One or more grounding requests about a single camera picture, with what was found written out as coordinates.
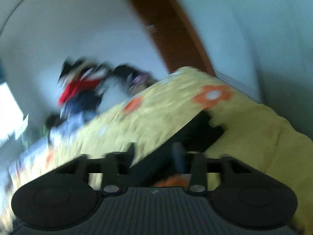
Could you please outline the black pants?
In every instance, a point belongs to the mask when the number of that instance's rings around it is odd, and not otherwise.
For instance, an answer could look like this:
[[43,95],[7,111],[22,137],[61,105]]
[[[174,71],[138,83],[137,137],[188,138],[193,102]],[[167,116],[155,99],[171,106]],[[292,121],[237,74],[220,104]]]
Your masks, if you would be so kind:
[[127,186],[151,187],[179,174],[172,159],[172,144],[181,143],[187,152],[205,152],[225,132],[220,125],[212,126],[210,120],[209,113],[201,111],[152,153],[131,166]]

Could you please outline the yellow floral bed quilt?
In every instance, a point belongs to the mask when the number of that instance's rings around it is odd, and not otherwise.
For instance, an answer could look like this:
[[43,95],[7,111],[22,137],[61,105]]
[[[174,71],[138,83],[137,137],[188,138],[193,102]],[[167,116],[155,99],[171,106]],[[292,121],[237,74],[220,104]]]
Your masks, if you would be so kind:
[[1,234],[13,228],[13,194],[24,184],[80,155],[97,159],[136,146],[134,163],[179,142],[189,152],[222,154],[289,186],[298,198],[291,224],[312,234],[312,140],[271,108],[191,67],[183,67],[115,105],[70,136],[33,145],[6,172]]

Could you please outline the pile of mixed clothes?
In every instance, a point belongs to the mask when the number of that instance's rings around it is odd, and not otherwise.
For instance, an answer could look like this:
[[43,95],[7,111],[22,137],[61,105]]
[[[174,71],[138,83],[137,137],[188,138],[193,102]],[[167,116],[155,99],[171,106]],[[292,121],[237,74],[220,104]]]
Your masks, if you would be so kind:
[[62,92],[66,85],[77,76],[90,80],[100,78],[101,82],[94,90],[83,90],[59,106],[60,114],[52,114],[45,121],[47,131],[56,129],[63,136],[68,136],[93,120],[99,114],[104,94],[115,82],[122,87],[126,97],[133,97],[157,83],[157,79],[151,73],[129,64],[112,68],[108,63],[98,64],[86,58],[80,58],[74,63],[70,60],[63,62],[58,78],[58,82],[62,83]]

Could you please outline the red puffer jacket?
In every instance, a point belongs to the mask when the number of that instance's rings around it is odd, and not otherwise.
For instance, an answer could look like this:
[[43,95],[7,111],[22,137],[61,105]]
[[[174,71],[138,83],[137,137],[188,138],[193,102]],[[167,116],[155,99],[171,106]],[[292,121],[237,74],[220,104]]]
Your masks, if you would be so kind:
[[83,90],[94,90],[101,82],[101,79],[88,79],[75,77],[71,80],[70,83],[66,85],[63,92],[61,93],[58,99],[58,105],[62,106],[76,94],[80,93]]

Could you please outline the brown wooden door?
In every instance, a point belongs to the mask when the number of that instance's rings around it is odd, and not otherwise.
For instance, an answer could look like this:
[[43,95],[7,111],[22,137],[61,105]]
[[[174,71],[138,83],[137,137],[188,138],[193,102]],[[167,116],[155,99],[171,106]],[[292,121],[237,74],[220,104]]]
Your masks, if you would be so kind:
[[129,0],[170,73],[185,66],[215,71],[202,41],[177,0]]

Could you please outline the window with grey frame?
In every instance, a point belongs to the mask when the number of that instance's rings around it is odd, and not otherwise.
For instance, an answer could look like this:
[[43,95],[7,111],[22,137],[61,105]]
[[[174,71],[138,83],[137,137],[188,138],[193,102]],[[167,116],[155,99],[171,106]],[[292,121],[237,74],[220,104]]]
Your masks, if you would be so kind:
[[0,106],[1,146],[9,139],[18,139],[28,126],[28,115],[24,116],[6,82],[1,84]]

